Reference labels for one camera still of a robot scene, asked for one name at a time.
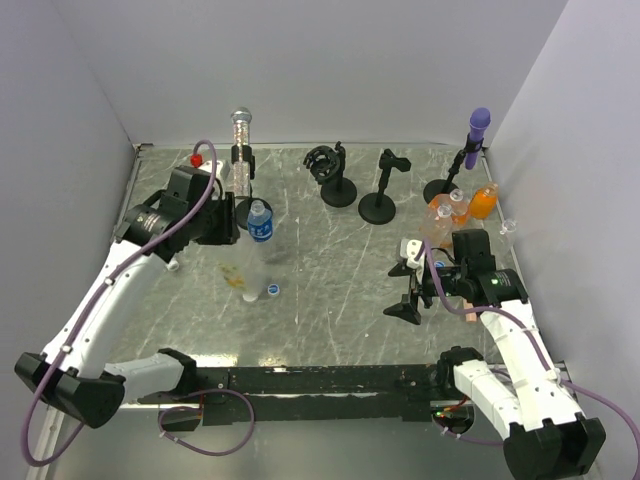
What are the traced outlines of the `blue label water bottle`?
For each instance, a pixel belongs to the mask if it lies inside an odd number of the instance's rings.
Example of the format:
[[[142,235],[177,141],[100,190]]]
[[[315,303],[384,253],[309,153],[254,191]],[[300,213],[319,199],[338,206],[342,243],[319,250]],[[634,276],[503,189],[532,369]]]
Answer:
[[[273,213],[262,200],[252,201],[247,217],[247,230],[257,243],[264,243],[272,238]]]

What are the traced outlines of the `clear white-capped tea bottle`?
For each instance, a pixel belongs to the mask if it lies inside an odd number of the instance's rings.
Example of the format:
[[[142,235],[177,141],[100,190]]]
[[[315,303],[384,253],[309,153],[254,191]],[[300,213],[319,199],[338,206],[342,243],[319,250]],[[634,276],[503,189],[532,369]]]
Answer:
[[[244,230],[240,231],[235,244],[218,249],[216,265],[225,282],[241,297],[243,293],[261,297],[274,280],[274,270],[267,263],[267,250]]]

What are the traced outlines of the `white blue bottle cap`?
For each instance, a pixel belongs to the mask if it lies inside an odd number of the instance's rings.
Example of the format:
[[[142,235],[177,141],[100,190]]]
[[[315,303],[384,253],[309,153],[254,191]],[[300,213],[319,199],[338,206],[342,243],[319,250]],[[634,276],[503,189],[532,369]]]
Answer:
[[[272,283],[267,287],[267,293],[270,296],[277,296],[280,294],[280,287],[277,284]]]

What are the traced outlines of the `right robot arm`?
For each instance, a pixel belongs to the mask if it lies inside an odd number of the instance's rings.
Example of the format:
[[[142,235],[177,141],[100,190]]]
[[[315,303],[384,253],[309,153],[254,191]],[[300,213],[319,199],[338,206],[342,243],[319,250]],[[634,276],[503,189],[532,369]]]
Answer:
[[[436,384],[448,398],[466,396],[502,439],[516,479],[565,479],[585,475],[605,439],[599,419],[588,419],[564,386],[545,348],[528,293],[516,271],[500,269],[483,229],[453,235],[454,262],[436,267],[432,249],[402,239],[391,277],[406,276],[409,289],[385,314],[414,325],[420,305],[460,297],[489,332],[511,383],[505,385],[473,348],[453,347],[437,363]]]

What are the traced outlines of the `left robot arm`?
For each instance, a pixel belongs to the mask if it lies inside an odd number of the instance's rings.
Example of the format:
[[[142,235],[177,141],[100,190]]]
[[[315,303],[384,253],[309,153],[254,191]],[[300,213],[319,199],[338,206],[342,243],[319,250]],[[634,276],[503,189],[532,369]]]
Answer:
[[[238,237],[234,195],[222,190],[216,165],[175,168],[166,188],[126,213],[72,317],[40,352],[23,353],[15,373],[37,400],[93,429],[122,404],[151,394],[189,400],[198,379],[188,355],[164,348],[123,363],[108,356],[147,288],[177,253],[192,243],[232,245]]]

